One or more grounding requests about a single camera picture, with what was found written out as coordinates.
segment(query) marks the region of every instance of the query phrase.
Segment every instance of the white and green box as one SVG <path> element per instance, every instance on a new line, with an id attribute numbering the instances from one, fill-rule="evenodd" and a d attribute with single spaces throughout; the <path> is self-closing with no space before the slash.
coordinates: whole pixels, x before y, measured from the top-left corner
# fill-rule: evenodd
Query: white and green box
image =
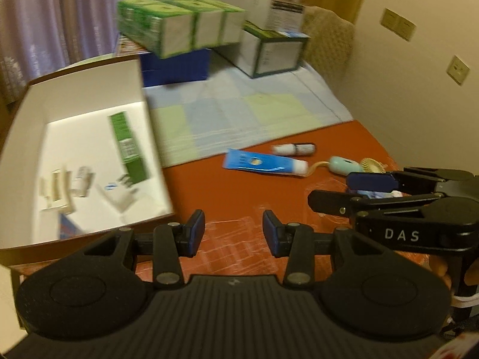
<path id="1" fill-rule="evenodd" d="M 223 28 L 220 35 L 220 44 L 239 43 L 243 34 L 243 26 L 246 20 L 246 11 L 234 5 L 219 0 L 196 0 L 214 5 L 223 9 Z"/>
<path id="2" fill-rule="evenodd" d="M 216 52 L 258 78 L 296 70 L 308 40 L 302 33 L 264 31 L 246 22 L 241 43 L 218 47 Z"/>
<path id="3" fill-rule="evenodd" d="M 155 0 L 121 0 L 117 7 L 120 32 L 158 57 L 191 51 L 191 10 Z"/>
<path id="4" fill-rule="evenodd" d="M 219 45 L 223 24 L 223 10 L 202 1 L 195 0 L 155 0 L 175 5 L 194 12 L 195 29 L 193 49 L 204 49 Z"/>

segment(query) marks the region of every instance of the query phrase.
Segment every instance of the wall switch plate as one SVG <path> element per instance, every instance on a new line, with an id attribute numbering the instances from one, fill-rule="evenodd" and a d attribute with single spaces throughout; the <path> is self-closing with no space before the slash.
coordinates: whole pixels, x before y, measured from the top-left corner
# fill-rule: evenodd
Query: wall switch plate
<path id="1" fill-rule="evenodd" d="M 396 24 L 396 27 L 394 29 L 394 32 L 396 32 L 399 36 L 401 36 L 403 39 L 411 40 L 411 36 L 413 35 L 414 30 L 416 29 L 416 26 L 411 23 L 409 20 L 405 19 L 404 17 L 399 16 L 399 20 Z"/>
<path id="2" fill-rule="evenodd" d="M 381 25 L 386 27 L 388 30 L 394 31 L 400 17 L 401 16 L 399 16 L 397 13 L 386 8 L 384 10 L 383 18 L 381 19 Z"/>
<path id="3" fill-rule="evenodd" d="M 457 55 L 454 55 L 451 64 L 447 68 L 447 73 L 458 85 L 462 85 L 469 74 L 469 67 Z"/>

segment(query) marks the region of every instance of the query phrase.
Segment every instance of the ribbed black surface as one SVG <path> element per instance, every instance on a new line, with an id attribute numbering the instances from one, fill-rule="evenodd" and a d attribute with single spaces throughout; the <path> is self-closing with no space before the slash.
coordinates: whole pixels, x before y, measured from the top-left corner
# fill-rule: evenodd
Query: ribbed black surface
<path id="1" fill-rule="evenodd" d="M 313 297 L 275 276 L 194 276 L 158 292 L 140 318 L 109 336 L 62 342 L 30 334 L 8 359 L 424 359 L 437 337 L 384 343 L 334 324 Z"/>

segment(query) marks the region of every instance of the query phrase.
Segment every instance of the orange table top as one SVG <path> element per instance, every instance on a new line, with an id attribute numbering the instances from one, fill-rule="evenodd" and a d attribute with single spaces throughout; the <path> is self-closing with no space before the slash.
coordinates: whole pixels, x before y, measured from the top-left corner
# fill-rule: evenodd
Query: orange table top
<path id="1" fill-rule="evenodd" d="M 302 157 L 310 164 L 342 156 L 354 161 L 373 158 L 396 169 L 384 148 L 357 121 L 343 123 L 251 147 L 269 153 L 271 145 L 313 142 L 316 153 Z M 195 258 L 181 258 L 185 279 L 190 274 L 277 274 L 282 279 L 287 259 L 271 256 L 263 237 L 262 214 L 271 209 L 284 222 L 302 222 L 317 232 L 332 232 L 344 218 L 319 215 L 307 206 L 310 191 L 344 191 L 344 178 L 319 168 L 308 178 L 264 175 L 222 168 L 224 155 L 164 169 L 179 219 L 185 222 L 202 209 L 207 226 Z M 421 262 L 422 255 L 409 255 Z M 329 257 L 316 256 L 316 279 L 331 273 Z M 151 262 L 138 265 L 137 274 L 151 280 Z"/>

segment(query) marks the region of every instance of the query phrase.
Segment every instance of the human hand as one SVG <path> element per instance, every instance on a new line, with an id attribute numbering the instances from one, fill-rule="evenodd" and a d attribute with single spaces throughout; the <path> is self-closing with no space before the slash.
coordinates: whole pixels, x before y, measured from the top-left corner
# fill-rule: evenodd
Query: human hand
<path id="1" fill-rule="evenodd" d="M 429 267 L 451 289 L 452 282 L 450 275 L 447 274 L 448 266 L 446 260 L 441 256 L 431 255 L 429 256 Z M 466 271 L 464 283 L 468 286 L 479 285 L 479 258 Z"/>

